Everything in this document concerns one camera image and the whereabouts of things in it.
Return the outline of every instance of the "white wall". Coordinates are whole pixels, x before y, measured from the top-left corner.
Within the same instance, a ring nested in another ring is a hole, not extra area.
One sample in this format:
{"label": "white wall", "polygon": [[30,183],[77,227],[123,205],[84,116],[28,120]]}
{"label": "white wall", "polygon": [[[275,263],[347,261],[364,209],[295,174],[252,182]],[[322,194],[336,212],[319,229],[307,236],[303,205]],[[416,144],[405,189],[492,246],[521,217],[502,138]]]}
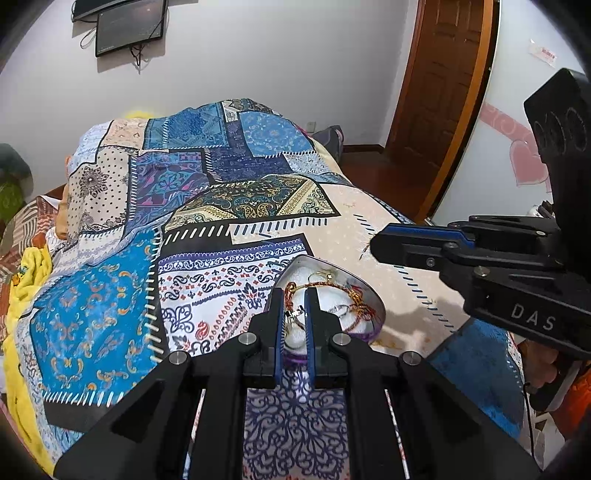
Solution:
{"label": "white wall", "polygon": [[87,26],[70,22],[72,0],[54,0],[27,32],[0,73],[0,142],[29,163],[33,194],[64,183],[64,157],[89,127],[133,109],[250,97],[300,125],[341,124],[349,144],[382,141],[408,0],[170,4],[141,74],[129,51],[97,60],[79,47]]}
{"label": "white wall", "polygon": [[[557,54],[552,68],[528,53],[534,40]],[[485,101],[529,126],[523,102],[562,67],[582,72],[571,48],[530,0],[502,0],[501,23]],[[511,140],[478,120],[433,221],[447,225],[470,215],[526,215],[551,201],[544,183],[516,185]]]}
{"label": "white wall", "polygon": [[382,128],[382,135],[379,142],[383,147],[386,146],[386,142],[388,141],[392,121],[394,120],[394,113],[396,113],[396,107],[400,98],[400,90],[402,90],[404,75],[406,74],[408,57],[410,56],[410,45],[413,42],[414,26],[417,20],[417,8],[418,0],[408,0],[404,29],[402,31],[400,56],[395,65],[396,71],[394,73],[394,83],[392,84],[392,95],[388,104],[388,111],[386,112],[386,119],[384,120],[384,127]]}

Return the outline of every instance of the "wooden door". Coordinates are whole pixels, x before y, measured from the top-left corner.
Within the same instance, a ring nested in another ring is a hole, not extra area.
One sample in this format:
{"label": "wooden door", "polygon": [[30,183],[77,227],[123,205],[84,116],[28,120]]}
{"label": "wooden door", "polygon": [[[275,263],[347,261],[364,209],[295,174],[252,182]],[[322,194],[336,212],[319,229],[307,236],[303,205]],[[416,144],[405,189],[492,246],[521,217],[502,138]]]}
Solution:
{"label": "wooden door", "polygon": [[414,50],[385,148],[392,162],[421,179],[424,194],[411,215],[427,197],[465,110],[487,1],[419,2]]}

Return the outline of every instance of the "door frame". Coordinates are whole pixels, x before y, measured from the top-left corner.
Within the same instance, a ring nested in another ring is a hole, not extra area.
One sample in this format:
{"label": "door frame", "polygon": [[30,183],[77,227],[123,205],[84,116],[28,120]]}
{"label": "door frame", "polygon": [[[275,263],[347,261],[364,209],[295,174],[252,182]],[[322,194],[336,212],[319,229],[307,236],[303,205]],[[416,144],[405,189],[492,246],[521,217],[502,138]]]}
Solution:
{"label": "door frame", "polygon": [[[413,75],[414,62],[417,56],[418,42],[421,37],[421,29],[423,27],[423,14],[427,0],[418,0],[417,17],[415,20],[413,40],[408,56],[408,63],[406,72],[404,73],[404,80],[402,81],[402,88],[400,90],[400,97],[396,105],[394,119],[392,120],[392,127],[388,140],[386,142],[385,150],[388,146],[396,140],[398,127],[402,120],[402,112],[404,110],[405,100],[410,88],[411,77]],[[484,0],[484,9],[482,14],[482,31],[480,32],[480,43],[478,45],[478,53],[476,55],[476,63],[474,66],[474,73],[472,80],[468,87],[466,95],[466,102],[460,114],[456,130],[453,134],[452,141],[447,153],[439,168],[439,172],[435,180],[431,184],[429,192],[425,197],[423,204],[415,215],[414,221],[422,223],[423,220],[431,213],[437,206],[442,197],[442,190],[447,187],[451,176],[455,172],[457,164],[463,154],[463,150],[472,133],[472,129],[476,122],[477,115],[482,106],[484,93],[488,85],[488,79],[491,72],[492,59],[494,57],[496,46],[496,32],[498,31],[499,23],[499,0]]]}

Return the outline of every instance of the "patchwork bedspread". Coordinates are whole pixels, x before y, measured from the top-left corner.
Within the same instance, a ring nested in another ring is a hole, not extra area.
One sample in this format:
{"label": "patchwork bedspread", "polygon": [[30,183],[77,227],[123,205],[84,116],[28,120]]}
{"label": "patchwork bedspread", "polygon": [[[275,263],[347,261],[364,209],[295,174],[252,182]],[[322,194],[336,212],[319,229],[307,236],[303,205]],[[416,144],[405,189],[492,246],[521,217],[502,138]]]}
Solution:
{"label": "patchwork bedspread", "polygon": [[[409,220],[354,187],[270,108],[234,99],[97,125],[67,171],[69,238],[17,327],[53,461],[170,351],[201,355],[246,331],[300,254],[380,295],[387,317],[375,349],[434,352],[438,369],[518,435],[521,373],[506,332],[470,321],[450,339],[468,320],[461,297],[436,274],[379,264],[368,251],[384,226]],[[466,380],[490,372],[491,385]],[[297,368],[275,391],[249,392],[244,478],[345,479],[348,458],[341,391],[312,390]]]}

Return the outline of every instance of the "television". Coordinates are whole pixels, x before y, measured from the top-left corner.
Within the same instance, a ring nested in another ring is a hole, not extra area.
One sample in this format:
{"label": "television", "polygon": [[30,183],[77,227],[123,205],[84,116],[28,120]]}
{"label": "television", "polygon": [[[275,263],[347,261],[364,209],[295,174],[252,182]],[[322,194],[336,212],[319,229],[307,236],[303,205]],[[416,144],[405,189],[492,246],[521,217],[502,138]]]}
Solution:
{"label": "television", "polygon": [[72,21],[75,22],[125,1],[127,0],[76,0],[72,9]]}
{"label": "television", "polygon": [[162,38],[165,12],[165,0],[135,0],[101,11],[96,24],[96,56]]}

